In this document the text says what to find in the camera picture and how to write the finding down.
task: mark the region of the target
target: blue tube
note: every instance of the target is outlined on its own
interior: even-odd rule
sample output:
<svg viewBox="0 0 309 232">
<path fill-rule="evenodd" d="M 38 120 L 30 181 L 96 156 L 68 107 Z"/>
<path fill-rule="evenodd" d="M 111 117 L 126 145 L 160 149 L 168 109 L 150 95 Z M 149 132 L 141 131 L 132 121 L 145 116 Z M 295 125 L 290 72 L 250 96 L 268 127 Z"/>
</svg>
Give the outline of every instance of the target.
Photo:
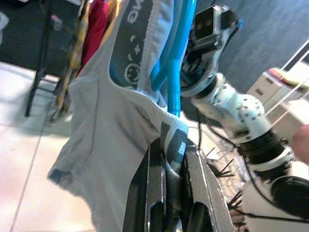
<svg viewBox="0 0 309 232">
<path fill-rule="evenodd" d="M 180 62 L 189 37 L 197 0 L 184 0 L 182 11 L 167 61 L 158 61 L 151 72 L 153 91 L 158 91 L 168 78 L 168 112 L 180 116 Z"/>
</svg>

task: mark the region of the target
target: red cloth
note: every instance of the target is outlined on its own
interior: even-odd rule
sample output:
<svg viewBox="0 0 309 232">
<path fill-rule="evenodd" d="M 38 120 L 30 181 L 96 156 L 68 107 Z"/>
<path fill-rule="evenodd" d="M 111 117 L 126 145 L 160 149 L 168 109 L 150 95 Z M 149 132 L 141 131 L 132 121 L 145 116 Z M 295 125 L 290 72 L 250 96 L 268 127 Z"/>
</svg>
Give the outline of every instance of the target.
<svg viewBox="0 0 309 232">
<path fill-rule="evenodd" d="M 82 68 L 100 46 L 108 22 L 107 13 L 108 6 L 104 0 L 93 0 L 89 9 L 88 31 L 82 53 Z"/>
</svg>

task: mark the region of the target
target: black stand leg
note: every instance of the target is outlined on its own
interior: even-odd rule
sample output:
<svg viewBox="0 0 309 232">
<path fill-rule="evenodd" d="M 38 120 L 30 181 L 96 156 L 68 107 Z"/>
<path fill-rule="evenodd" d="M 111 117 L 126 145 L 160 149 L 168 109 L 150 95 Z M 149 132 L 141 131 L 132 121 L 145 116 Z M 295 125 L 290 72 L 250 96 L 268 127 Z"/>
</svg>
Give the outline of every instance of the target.
<svg viewBox="0 0 309 232">
<path fill-rule="evenodd" d="M 49 39 L 49 32 L 50 32 L 50 20 L 51 20 L 51 15 L 52 15 L 52 2 L 53 0 L 47 1 L 47 4 L 48 4 L 47 13 L 44 19 L 44 28 L 43 28 L 43 34 L 42 34 L 42 39 L 41 39 L 41 47 L 40 47 L 34 82 L 33 82 L 29 97 L 28 97 L 27 108 L 26 108 L 26 113 L 25 113 L 26 117 L 29 117 L 30 115 L 30 110 L 31 110 L 35 91 L 37 90 L 41 79 L 45 77 L 46 75 L 46 58 L 47 58 L 48 39 Z"/>
</svg>

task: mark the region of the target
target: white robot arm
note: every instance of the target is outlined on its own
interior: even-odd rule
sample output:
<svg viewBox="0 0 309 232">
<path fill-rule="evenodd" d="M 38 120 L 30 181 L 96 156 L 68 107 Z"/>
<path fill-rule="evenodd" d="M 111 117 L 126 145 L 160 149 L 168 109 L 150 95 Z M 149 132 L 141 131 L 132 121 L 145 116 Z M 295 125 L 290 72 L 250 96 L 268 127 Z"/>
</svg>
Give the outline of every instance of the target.
<svg viewBox="0 0 309 232">
<path fill-rule="evenodd" d="M 243 189 L 250 231 L 309 231 L 308 166 L 294 161 L 291 148 L 281 144 L 261 102 L 238 93 L 217 72 L 217 60 L 233 26 L 229 20 L 230 27 L 222 28 L 222 15 L 229 11 L 227 7 L 213 6 L 195 17 L 182 67 L 182 96 L 190 97 L 203 115 L 221 124 L 255 173 L 256 178 Z M 212 33 L 209 24 L 203 23 L 209 20 L 207 15 L 211 15 Z M 254 218 L 256 215 L 265 218 Z"/>
</svg>

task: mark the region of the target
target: tiled floor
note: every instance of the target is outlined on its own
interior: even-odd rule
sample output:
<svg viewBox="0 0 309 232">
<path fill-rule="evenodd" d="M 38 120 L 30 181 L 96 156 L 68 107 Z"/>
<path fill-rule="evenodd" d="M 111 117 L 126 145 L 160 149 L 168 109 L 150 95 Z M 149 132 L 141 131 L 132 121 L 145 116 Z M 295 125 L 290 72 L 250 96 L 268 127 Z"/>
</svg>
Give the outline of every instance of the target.
<svg viewBox="0 0 309 232">
<path fill-rule="evenodd" d="M 70 115 L 49 125 L 52 96 L 37 91 L 24 118 L 33 78 L 0 63 L 0 232 L 92 232 L 87 204 L 46 178 L 69 138 Z"/>
</svg>

